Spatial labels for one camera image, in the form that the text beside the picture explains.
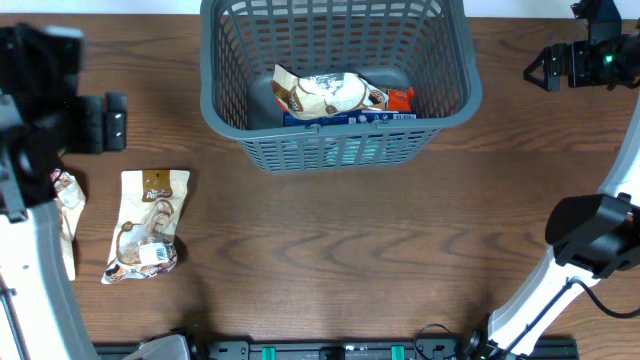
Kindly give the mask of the grey plastic basket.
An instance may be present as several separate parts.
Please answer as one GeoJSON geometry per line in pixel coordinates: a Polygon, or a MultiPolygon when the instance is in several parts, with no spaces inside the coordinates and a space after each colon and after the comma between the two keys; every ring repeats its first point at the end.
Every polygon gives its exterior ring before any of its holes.
{"type": "Polygon", "coordinates": [[[327,167],[327,138],[399,136],[388,163],[413,159],[441,130],[479,110],[482,85],[463,3],[425,0],[204,0],[200,105],[218,134],[271,173],[327,167]],[[412,88],[415,120],[283,126],[271,89],[280,65],[298,76],[354,72],[412,88]]]}

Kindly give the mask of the orange spaghetti packet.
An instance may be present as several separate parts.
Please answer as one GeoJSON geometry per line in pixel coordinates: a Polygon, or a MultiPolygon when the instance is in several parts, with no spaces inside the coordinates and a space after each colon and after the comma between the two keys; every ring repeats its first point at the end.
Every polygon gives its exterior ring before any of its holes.
{"type": "Polygon", "coordinates": [[[340,101],[326,100],[294,87],[292,90],[276,90],[274,95],[282,110],[305,116],[325,116],[354,110],[411,112],[415,92],[412,88],[368,88],[346,101],[340,101]]]}

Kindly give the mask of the blue carton box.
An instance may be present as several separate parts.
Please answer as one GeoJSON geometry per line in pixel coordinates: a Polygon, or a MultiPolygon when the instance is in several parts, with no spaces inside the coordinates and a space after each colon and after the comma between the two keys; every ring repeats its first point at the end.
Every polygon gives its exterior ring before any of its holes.
{"type": "Polygon", "coordinates": [[[373,111],[355,110],[351,112],[339,113],[333,116],[325,116],[310,120],[302,120],[294,117],[290,113],[283,114],[283,126],[334,126],[334,125],[354,125],[361,123],[373,123],[375,121],[387,122],[389,120],[415,120],[417,118],[412,112],[397,111],[373,111]]]}

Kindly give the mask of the cream snack pouch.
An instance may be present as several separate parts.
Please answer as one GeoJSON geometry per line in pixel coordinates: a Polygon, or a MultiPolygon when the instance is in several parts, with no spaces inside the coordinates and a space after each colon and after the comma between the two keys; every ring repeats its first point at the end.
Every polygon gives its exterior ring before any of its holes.
{"type": "Polygon", "coordinates": [[[283,111],[299,120],[355,110],[381,110],[389,96],[352,72],[298,77],[276,65],[270,82],[283,111]]]}

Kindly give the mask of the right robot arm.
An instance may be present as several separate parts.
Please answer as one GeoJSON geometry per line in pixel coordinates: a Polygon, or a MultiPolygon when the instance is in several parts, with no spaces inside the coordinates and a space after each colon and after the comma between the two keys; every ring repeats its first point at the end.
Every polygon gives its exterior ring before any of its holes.
{"type": "MultiPolygon", "coordinates": [[[[639,86],[639,35],[625,34],[612,0],[572,4],[575,19],[585,22],[584,41],[544,48],[524,70],[525,81],[547,92],[560,88],[604,86],[608,90],[639,86]]],[[[607,308],[593,287],[616,271],[639,264],[639,117],[632,116],[619,154],[604,182],[592,195],[557,203],[545,228],[545,254],[514,296],[474,329],[456,359],[529,359],[540,353],[565,358],[566,346],[541,337],[581,294],[609,317],[634,319],[636,310],[607,308]]]]}

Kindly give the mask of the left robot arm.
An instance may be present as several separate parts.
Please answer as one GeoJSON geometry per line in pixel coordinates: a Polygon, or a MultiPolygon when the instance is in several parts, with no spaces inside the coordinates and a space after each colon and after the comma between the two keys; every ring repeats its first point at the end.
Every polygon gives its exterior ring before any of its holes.
{"type": "Polygon", "coordinates": [[[193,359],[182,332],[95,346],[62,256],[52,175],[67,153],[121,152],[127,98],[78,95],[83,33],[18,23],[1,30],[1,328],[4,358],[193,359]]]}

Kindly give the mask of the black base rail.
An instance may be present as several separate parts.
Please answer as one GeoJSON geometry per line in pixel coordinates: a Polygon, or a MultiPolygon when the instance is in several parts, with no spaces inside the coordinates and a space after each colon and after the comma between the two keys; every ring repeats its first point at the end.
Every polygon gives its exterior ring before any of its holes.
{"type": "MultiPolygon", "coordinates": [[[[415,342],[351,342],[351,343],[248,343],[246,341],[212,342],[192,359],[211,360],[391,360],[391,359],[462,359],[462,346],[453,337],[431,337],[415,342]]],[[[124,359],[138,350],[135,345],[96,346],[100,359],[124,359]]],[[[528,357],[534,360],[579,360],[573,339],[542,338],[528,357]]]]}

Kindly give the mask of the light teal wipes packet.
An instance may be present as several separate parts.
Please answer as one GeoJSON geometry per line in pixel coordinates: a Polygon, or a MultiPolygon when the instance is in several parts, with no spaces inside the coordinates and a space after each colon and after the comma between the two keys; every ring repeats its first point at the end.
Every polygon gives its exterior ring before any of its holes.
{"type": "Polygon", "coordinates": [[[401,137],[391,135],[353,136],[343,143],[337,138],[327,138],[323,162],[327,167],[388,163],[401,142],[401,137]]]}

